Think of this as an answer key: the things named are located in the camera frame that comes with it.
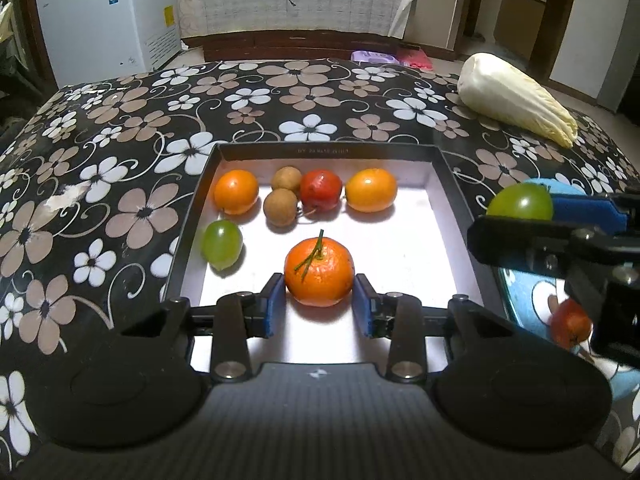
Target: red fruit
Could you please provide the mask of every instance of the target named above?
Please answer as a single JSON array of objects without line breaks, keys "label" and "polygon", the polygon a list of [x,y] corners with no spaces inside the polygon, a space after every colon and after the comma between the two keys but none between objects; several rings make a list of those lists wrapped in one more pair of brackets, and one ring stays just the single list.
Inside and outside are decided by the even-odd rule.
[{"label": "red fruit", "polygon": [[551,316],[551,337],[557,345],[570,350],[587,341],[593,323],[587,313],[574,300],[564,300]]},{"label": "red fruit", "polygon": [[305,210],[329,211],[340,202],[342,181],[329,170],[309,171],[300,181],[300,200]]}]

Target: blue gripper pad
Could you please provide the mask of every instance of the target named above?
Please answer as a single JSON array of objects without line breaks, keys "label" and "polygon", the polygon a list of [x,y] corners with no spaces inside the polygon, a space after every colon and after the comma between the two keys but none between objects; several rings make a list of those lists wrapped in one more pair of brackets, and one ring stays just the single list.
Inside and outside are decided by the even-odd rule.
[{"label": "blue gripper pad", "polygon": [[358,330],[364,337],[373,337],[371,321],[371,298],[367,295],[362,283],[356,276],[351,291],[351,307],[356,318]]},{"label": "blue gripper pad", "polygon": [[626,231],[626,215],[604,197],[553,194],[554,221],[597,225],[607,235]]},{"label": "blue gripper pad", "polygon": [[278,283],[273,287],[271,294],[267,298],[267,312],[264,315],[264,333],[267,337],[273,336],[273,327],[277,325],[276,316],[280,316],[281,312],[276,312],[276,308],[280,306],[280,310],[287,307],[287,299],[285,298],[284,276],[281,276]]}]

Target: floral bedspread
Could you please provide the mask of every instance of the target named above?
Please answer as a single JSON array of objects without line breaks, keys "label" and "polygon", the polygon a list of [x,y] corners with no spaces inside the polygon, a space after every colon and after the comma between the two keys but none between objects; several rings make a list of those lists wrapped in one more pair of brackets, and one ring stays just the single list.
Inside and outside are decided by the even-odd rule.
[{"label": "floral bedspread", "polygon": [[[0,467],[39,439],[24,402],[41,366],[127,325],[162,296],[200,173],[219,142],[435,144],[471,210],[555,178],[586,194],[638,178],[591,119],[572,150],[478,116],[456,76],[342,60],[217,62],[66,88],[0,155]],[[600,439],[640,460],[640,395]]]}]

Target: wooden cabinet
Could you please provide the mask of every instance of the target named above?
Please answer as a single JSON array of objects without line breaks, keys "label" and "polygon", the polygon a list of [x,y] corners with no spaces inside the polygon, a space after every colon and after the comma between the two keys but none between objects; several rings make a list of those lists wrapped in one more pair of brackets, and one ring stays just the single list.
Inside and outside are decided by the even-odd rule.
[{"label": "wooden cabinet", "polygon": [[205,61],[235,59],[351,59],[354,50],[395,54],[400,40],[336,30],[256,30],[183,38],[201,46]]},{"label": "wooden cabinet", "polygon": [[529,60],[545,5],[545,0],[502,0],[494,29],[495,42]]}]

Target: green tomato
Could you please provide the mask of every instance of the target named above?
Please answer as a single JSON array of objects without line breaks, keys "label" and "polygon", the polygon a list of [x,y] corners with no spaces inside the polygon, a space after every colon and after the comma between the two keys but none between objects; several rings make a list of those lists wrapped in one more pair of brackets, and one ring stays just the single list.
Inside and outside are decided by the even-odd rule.
[{"label": "green tomato", "polygon": [[546,187],[524,182],[504,188],[491,200],[486,213],[526,220],[551,220],[554,204]]},{"label": "green tomato", "polygon": [[242,251],[242,233],[229,220],[217,220],[208,225],[201,244],[202,255],[216,270],[231,267]]}]

